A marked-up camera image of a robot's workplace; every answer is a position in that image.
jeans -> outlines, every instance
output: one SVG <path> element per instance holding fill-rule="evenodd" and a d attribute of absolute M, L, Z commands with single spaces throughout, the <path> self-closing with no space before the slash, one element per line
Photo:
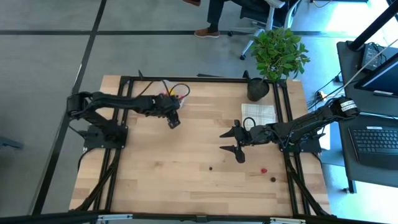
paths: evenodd
<path fill-rule="evenodd" d="M 218 24 L 218 21 L 220 21 L 221 13 L 223 12 L 224 2 L 226 1 L 229 0 L 210 0 L 209 11 L 207 14 L 207 22 L 211 24 Z M 259 12 L 268 12 L 269 6 L 267 5 L 267 3 L 264 2 L 262 4 L 263 6 L 260 6 L 258 3 L 259 1 L 262 0 L 232 0 L 232 2 L 242 7 L 246 7 Z"/>

potted plant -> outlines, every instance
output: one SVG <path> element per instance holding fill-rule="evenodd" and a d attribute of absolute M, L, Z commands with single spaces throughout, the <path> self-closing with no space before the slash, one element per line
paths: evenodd
<path fill-rule="evenodd" d="M 293 35 L 290 29 L 283 28 L 261 32 L 254 38 L 251 55 L 256 58 L 257 69 L 263 78 L 250 79 L 249 100 L 258 101 L 268 93 L 269 85 L 265 79 L 277 82 L 282 75 L 288 78 L 290 72 L 294 72 L 293 78 L 304 72 L 303 66 L 310 59 L 304 54 L 308 50 L 299 43 L 300 40 L 301 37 Z"/>

black floor stripe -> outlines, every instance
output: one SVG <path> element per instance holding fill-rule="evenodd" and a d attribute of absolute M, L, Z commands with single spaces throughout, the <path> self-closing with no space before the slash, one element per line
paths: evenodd
<path fill-rule="evenodd" d="M 221 30 L 227 35 L 228 30 Z M 0 30 L 0 35 L 193 35 L 194 30 Z M 356 38 L 346 32 L 293 31 L 295 35 L 314 37 Z M 248 35 L 245 32 L 233 31 L 234 35 Z"/>
<path fill-rule="evenodd" d="M 95 32 L 98 30 L 98 27 L 100 25 L 101 18 L 104 13 L 105 5 L 106 5 L 106 0 L 101 0 L 101 4 L 99 5 L 99 9 L 98 9 L 98 13 L 97 13 L 97 16 L 95 19 L 93 30 L 91 31 L 90 38 L 88 39 L 86 50 L 85 50 L 85 53 L 83 54 L 83 59 L 81 60 L 80 69 L 79 69 L 78 75 L 76 77 L 75 84 L 73 85 L 73 88 L 72 88 L 72 94 L 78 93 L 78 91 L 80 89 L 81 81 L 83 80 L 83 76 L 86 71 L 88 59 L 90 57 L 90 53 L 91 53 L 91 50 L 94 45 Z M 69 125 L 69 119 L 68 119 L 66 112 L 64 112 L 62 121 L 60 123 L 60 126 L 58 127 L 58 134 L 54 140 L 53 146 L 50 151 L 51 157 L 50 157 L 48 165 L 46 166 L 45 175 L 42 178 L 42 181 L 40 184 L 40 190 L 39 190 L 39 193 L 37 194 L 37 198 L 34 203 L 34 207 L 33 207 L 33 211 L 32 211 L 33 215 L 38 215 L 38 214 L 42 213 L 45 199 L 47 197 L 47 194 L 48 194 L 48 191 L 50 188 L 51 180 L 54 175 L 54 172 L 55 172 L 55 169 L 57 166 L 57 162 L 58 162 L 58 159 L 59 159 L 59 156 L 61 153 L 62 144 L 63 144 L 63 141 L 65 140 L 65 135 L 68 130 L 68 125 Z"/>
<path fill-rule="evenodd" d="M 91 35 L 90 30 L 0 30 L 0 35 Z"/>

paper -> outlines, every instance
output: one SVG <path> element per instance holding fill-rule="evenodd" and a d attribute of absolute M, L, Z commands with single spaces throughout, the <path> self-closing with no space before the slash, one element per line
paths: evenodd
<path fill-rule="evenodd" d="M 247 117 L 253 118 L 256 122 L 256 125 L 275 123 L 276 116 L 275 116 L 274 105 L 255 105 L 255 104 L 243 103 L 242 122 Z M 254 126 L 254 124 L 250 119 L 247 119 L 244 126 L 249 131 Z"/>

green plant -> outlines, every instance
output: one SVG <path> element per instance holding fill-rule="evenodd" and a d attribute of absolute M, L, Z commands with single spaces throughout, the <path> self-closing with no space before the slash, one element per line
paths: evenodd
<path fill-rule="evenodd" d="M 257 69 L 260 74 L 271 81 L 280 80 L 282 74 L 289 77 L 289 72 L 304 72 L 303 66 L 310 59 L 304 54 L 308 53 L 301 37 L 293 35 L 290 29 L 283 28 L 261 32 L 254 38 L 252 56 L 257 60 Z"/>

